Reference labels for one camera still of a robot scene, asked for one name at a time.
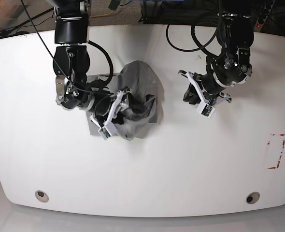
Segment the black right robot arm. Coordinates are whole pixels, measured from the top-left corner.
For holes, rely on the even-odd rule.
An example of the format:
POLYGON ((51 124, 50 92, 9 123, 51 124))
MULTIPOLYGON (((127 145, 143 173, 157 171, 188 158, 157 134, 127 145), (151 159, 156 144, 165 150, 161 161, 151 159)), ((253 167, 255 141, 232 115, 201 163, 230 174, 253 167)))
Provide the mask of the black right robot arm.
POLYGON ((107 51, 98 44, 88 41, 88 24, 91 17, 89 0, 52 0, 56 15, 53 69, 56 74, 57 104, 66 110, 79 108, 90 112, 102 125, 108 114, 123 124, 125 111, 134 114, 146 110, 143 102, 135 98, 128 87, 110 92, 108 84, 113 79, 114 66, 107 51), (100 50, 106 57, 109 73, 105 80, 87 80, 90 56, 87 45, 100 50))

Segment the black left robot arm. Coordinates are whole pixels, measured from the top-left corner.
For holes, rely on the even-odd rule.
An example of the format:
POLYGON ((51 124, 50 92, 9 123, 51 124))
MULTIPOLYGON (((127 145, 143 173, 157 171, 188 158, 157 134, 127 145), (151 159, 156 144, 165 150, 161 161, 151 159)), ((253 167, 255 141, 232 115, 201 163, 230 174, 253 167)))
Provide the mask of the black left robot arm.
POLYGON ((221 45, 220 55, 209 52, 198 41, 195 27, 209 15, 198 16, 191 26, 191 36, 195 44, 206 55, 206 74, 194 74, 204 97, 214 105, 220 92, 236 84, 242 84, 252 74, 250 47, 254 32, 250 23, 251 6, 246 0, 218 1, 218 25, 215 36, 221 45))

